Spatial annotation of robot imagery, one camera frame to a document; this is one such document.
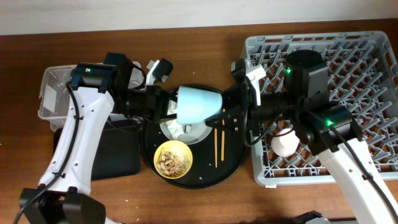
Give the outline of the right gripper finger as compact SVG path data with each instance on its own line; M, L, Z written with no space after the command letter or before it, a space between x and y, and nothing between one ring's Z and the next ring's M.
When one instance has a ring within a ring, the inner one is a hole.
M223 93L224 103L242 103L245 96L245 87L242 83L235 83Z
M239 115L239 110L226 110L206 119L205 124L222 131L239 132L241 130Z

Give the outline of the light blue plastic cup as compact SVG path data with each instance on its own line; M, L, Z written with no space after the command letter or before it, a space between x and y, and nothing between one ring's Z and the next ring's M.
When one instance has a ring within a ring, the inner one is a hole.
M218 114L223 105L220 93L180 86L177 96L179 124L198 124Z

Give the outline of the pink plastic cup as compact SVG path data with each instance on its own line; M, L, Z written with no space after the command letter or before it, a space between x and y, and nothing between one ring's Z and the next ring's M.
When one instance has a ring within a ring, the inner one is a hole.
M300 142L295 131L287 128L281 130L278 135L279 137L273 137L271 140L272 150L280 157L292 156Z

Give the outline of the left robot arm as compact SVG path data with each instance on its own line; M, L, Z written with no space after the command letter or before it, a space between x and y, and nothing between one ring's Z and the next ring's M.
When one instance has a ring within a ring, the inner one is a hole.
M173 65L162 58L154 62L144 82L130 89L136 65L126 55L109 52L103 63L79 63L66 88L70 104L53 158L34 189L24 188L18 223L112 223L104 204L93 199L91 173L103 128L112 113L162 123L175 119L167 113L177 98L156 82L165 82Z

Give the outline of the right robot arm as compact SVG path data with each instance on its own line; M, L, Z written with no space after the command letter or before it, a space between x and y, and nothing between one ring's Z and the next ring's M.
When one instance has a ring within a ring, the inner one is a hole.
M246 146L271 135L271 126L290 121L292 128L276 134L276 142L308 146L339 185L359 223L396 223L397 202L370 156L363 132L350 110L330 101L328 66L313 50L286 58L284 91L262 93L262 65L238 60L231 66L236 85L224 93L221 111L207 126L241 134Z

